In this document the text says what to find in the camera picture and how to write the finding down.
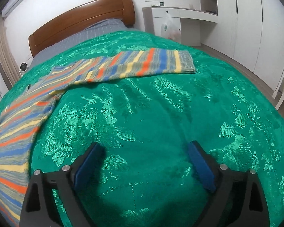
green floral bedspread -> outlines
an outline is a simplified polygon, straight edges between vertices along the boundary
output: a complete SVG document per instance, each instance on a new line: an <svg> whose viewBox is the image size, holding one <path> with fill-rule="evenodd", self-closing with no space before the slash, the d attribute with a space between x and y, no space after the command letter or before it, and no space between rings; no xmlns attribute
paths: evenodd
<svg viewBox="0 0 284 227"><path fill-rule="evenodd" d="M143 32L120 31L75 46L34 67L8 92L0 112L52 66L125 50L188 50L196 74L130 78L68 90L39 132L31 172L56 171L92 141L106 147L99 178L78 192L99 227L191 227L208 194L187 143L231 169L257 170L271 226L284 218L284 120L242 74L202 51ZM55 193L65 226L71 226Z"/></svg>

bed frame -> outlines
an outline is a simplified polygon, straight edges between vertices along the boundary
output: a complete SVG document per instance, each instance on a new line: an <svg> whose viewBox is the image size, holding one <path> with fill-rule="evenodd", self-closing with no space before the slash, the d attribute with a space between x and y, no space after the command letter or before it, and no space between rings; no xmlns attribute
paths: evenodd
<svg viewBox="0 0 284 227"><path fill-rule="evenodd" d="M135 24L132 0L95 0L75 7L41 26L28 38L35 57L43 49L76 34L101 20L117 18L126 26Z"/></svg>

small fan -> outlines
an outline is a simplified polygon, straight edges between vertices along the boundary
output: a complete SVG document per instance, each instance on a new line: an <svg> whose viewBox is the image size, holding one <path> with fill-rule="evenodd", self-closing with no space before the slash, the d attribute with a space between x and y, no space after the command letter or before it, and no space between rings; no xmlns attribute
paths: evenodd
<svg viewBox="0 0 284 227"><path fill-rule="evenodd" d="M19 67L19 72L20 72L21 76L23 76L24 73L27 72L27 70L28 70L28 65L27 65L27 63L23 62Z"/></svg>

blue gripper pad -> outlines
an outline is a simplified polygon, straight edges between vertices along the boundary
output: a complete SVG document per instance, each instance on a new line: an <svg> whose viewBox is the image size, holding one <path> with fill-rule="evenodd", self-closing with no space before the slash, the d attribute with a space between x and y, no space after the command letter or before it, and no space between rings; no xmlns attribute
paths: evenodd
<svg viewBox="0 0 284 227"><path fill-rule="evenodd" d="M103 151L103 147L98 143L92 148L75 174L73 183L73 189L75 191L82 189L87 184L94 174L95 169L99 166L99 159L101 158Z"/></svg>
<svg viewBox="0 0 284 227"><path fill-rule="evenodd" d="M188 155L195 166L203 187L212 193L215 192L216 186L214 183L214 174L193 142L188 144Z"/></svg>

tile floor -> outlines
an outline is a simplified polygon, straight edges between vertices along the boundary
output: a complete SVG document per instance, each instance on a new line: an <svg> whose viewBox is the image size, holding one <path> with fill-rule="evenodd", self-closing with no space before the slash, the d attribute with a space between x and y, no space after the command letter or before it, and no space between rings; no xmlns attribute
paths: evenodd
<svg viewBox="0 0 284 227"><path fill-rule="evenodd" d="M263 93L263 95L265 95L265 97L271 102L272 105L276 106L281 95L278 94L277 97L273 99L271 97L273 94L273 90L266 83L264 83L259 77L257 77L253 72L249 71L247 68L245 68L244 66L242 66L240 63L236 62L235 60L231 59L230 57L206 45L202 44L200 47L194 47L194 48L202 50L212 57L218 58L220 60L223 60L231 64L234 68L236 68L239 72L241 72L245 77L247 77L258 88L258 90L260 90ZM279 108L278 112L284 118L284 101L281 107Z"/></svg>

